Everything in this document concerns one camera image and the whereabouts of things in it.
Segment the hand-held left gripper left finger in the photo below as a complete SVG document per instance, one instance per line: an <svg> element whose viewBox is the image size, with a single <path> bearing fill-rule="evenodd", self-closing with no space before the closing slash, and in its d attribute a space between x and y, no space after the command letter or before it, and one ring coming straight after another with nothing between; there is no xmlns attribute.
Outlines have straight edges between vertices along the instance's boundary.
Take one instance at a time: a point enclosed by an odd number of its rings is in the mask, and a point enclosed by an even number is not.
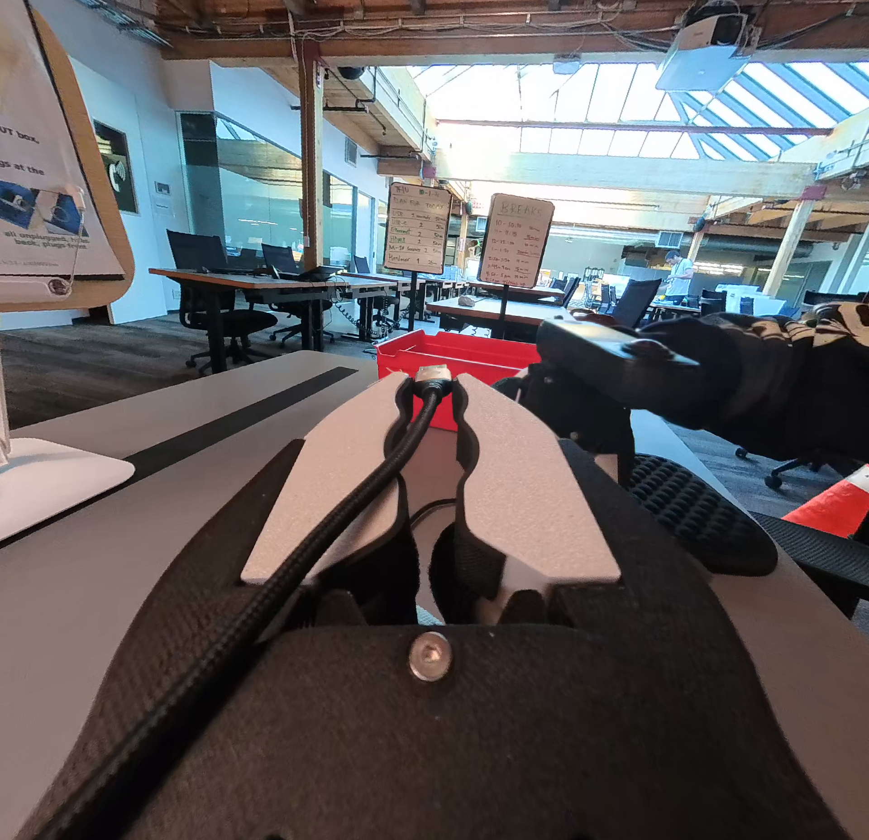
<svg viewBox="0 0 869 840"><path fill-rule="evenodd" d="M392 372L337 407L305 436L284 486L241 573L263 585L320 521L385 460L410 421L411 378ZM394 538L408 520L407 492L396 477L345 527L305 582L346 560L359 561Z"/></svg>

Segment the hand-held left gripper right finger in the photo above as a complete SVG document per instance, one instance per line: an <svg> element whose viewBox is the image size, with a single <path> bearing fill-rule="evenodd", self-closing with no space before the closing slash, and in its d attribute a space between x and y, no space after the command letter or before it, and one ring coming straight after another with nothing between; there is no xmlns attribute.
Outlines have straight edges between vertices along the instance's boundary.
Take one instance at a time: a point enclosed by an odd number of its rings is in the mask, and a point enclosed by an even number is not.
<svg viewBox="0 0 869 840"><path fill-rule="evenodd" d="M555 432L467 373L454 381L454 419L454 619L500 619L519 593L546 608L559 588L621 586Z"/></svg>

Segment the black usb cable orange plugs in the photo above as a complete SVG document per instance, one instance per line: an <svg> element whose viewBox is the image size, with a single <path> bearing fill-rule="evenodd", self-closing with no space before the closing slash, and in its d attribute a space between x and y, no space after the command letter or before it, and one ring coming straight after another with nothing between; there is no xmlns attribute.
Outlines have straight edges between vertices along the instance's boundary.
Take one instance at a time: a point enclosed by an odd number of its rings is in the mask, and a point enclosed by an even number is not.
<svg viewBox="0 0 869 840"><path fill-rule="evenodd" d="M420 368L415 378L393 373L421 401L412 420L385 459L334 506L295 546L251 601L190 664L160 701L103 760L76 792L34 835L38 839L95 838L99 822L118 806L130 786L160 762L164 749L192 727L223 687L237 675L250 647L293 596L314 565L419 447L440 402L451 393L446 365Z"/></svg>

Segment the red plastic bin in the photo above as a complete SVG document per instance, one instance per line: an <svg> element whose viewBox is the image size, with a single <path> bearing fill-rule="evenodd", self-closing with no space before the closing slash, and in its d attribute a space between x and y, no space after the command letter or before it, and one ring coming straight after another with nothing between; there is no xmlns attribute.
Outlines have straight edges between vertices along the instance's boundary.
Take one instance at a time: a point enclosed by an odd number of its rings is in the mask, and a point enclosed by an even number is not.
<svg viewBox="0 0 869 840"><path fill-rule="evenodd" d="M376 346L380 378L393 372L415 378L420 368L446 366L453 377L469 374L491 386L539 361L533 344L445 332L417 330Z"/></svg>

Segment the black office chair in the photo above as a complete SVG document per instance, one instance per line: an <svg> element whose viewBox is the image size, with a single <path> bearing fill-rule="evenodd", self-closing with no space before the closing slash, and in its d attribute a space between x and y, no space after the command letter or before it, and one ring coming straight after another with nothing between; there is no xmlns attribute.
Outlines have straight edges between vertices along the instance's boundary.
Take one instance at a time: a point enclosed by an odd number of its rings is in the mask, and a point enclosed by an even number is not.
<svg viewBox="0 0 869 840"><path fill-rule="evenodd" d="M303 262L299 261L293 255L293 251L289 247L277 247L270 244L263 244L263 258L266 261L266 266L274 268L278 275L287 281L298 281L303 283L313 284L314 282L326 282L335 272L330 267L315 267L307 270L303 266ZM295 336L301 336L304 329L305 319L299 316L300 323L278 329L275 333L269 336L270 340L276 341L278 335L282 334L280 348L284 348L287 342Z"/></svg>
<svg viewBox="0 0 869 840"><path fill-rule="evenodd" d="M610 313L614 324L634 330L646 316L662 280L634 280L627 282L623 294Z"/></svg>
<svg viewBox="0 0 869 840"><path fill-rule="evenodd" d="M219 278L231 275L219 237L171 230L167 231L167 237L178 270ZM206 353L195 353L188 358L188 368L197 368L203 375L226 369L229 361L235 365L250 365L268 358L267 353L251 346L250 336L275 325L274 315L252 306L238 307L237 285L197 285L189 280L177 283L181 326L205 333L209 345Z"/></svg>

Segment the handwritten whiteboard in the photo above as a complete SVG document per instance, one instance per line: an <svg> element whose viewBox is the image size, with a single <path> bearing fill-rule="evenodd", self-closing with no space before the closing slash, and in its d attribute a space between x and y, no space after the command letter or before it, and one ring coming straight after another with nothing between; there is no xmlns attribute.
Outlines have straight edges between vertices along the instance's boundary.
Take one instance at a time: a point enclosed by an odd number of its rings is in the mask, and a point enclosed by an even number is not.
<svg viewBox="0 0 869 840"><path fill-rule="evenodd" d="M478 281L499 289L500 308L493 332L503 339L510 289L535 287L553 223L549 200L494 193L487 216Z"/></svg>
<svg viewBox="0 0 869 840"><path fill-rule="evenodd" d="M415 328L417 297L423 281L444 271L452 206L447 189L393 182L388 189L383 264L393 272L410 273L408 331Z"/></svg>

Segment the black mesh wrist rest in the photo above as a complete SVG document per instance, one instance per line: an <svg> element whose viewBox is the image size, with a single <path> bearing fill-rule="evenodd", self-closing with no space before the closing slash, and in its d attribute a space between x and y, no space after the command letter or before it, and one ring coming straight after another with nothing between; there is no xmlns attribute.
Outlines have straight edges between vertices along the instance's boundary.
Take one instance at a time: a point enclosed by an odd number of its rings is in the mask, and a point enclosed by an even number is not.
<svg viewBox="0 0 869 840"><path fill-rule="evenodd" d="M637 453L627 489L711 574L766 577L775 571L778 548L773 539L753 518L684 466Z"/></svg>

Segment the white board stand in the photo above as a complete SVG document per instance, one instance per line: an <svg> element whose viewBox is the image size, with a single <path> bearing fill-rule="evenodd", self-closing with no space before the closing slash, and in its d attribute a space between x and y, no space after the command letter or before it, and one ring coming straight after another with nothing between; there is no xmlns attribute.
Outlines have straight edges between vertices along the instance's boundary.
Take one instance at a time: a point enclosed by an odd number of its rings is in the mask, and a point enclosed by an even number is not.
<svg viewBox="0 0 869 840"><path fill-rule="evenodd" d="M1 541L129 481L128 461L38 438L12 438L1 377Z"/></svg>

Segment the orange white cone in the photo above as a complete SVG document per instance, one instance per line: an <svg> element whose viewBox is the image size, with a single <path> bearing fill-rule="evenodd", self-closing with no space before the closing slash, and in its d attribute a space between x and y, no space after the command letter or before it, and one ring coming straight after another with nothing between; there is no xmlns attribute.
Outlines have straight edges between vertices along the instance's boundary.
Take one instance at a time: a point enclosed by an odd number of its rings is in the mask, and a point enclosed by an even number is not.
<svg viewBox="0 0 869 840"><path fill-rule="evenodd" d="M784 516L783 520L843 539L862 540L867 523L868 465Z"/></svg>

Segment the white ceiling projector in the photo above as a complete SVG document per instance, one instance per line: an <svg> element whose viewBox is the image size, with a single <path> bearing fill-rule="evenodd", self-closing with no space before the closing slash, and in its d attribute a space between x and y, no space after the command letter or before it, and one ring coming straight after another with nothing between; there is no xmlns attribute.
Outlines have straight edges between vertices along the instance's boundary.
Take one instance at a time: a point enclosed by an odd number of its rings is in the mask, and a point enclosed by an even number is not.
<svg viewBox="0 0 869 840"><path fill-rule="evenodd" d="M749 14L733 7L692 20L674 38L655 88L667 94L719 93L749 63L755 32Z"/></svg>

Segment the phone icon door window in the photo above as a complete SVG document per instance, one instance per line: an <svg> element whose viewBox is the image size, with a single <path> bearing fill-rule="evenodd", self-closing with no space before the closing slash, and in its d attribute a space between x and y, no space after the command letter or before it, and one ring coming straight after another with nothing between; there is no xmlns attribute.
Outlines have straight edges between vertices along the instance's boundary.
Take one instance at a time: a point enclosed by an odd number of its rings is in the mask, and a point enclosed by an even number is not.
<svg viewBox="0 0 869 840"><path fill-rule="evenodd" d="M92 121L92 125L103 168L119 211L122 214L138 215L138 200L127 135L97 119Z"/></svg>

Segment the instruction sheet on board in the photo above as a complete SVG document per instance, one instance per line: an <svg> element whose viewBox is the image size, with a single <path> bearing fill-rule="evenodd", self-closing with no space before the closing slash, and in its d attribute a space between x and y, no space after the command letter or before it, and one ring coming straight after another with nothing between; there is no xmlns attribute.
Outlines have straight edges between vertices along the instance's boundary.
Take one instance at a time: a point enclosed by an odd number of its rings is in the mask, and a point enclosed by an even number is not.
<svg viewBox="0 0 869 840"><path fill-rule="evenodd" d="M103 168L95 132L84 105L76 74L57 37L31 7L30 10L34 16L38 37L57 85L62 109L68 120L81 162L81 170L90 188L94 209L103 224L103 230L110 247L121 263L124 279L122 281L74 279L71 281L70 295L59 301L41 300L13 303L3 301L1 293L2 312L77 310L89 309L97 305L108 305L123 297L132 285L135 276L135 259L115 202L115 196Z"/></svg>

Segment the wooden support post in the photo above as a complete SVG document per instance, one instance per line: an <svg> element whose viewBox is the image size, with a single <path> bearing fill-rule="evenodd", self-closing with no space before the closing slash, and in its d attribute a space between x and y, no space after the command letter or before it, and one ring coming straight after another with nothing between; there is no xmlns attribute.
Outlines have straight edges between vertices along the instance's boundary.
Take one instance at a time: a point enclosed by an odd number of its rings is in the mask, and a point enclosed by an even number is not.
<svg viewBox="0 0 869 840"><path fill-rule="evenodd" d="M306 271L323 261L323 85L324 66L314 42L303 42L298 63L301 120L301 218Z"/></svg>

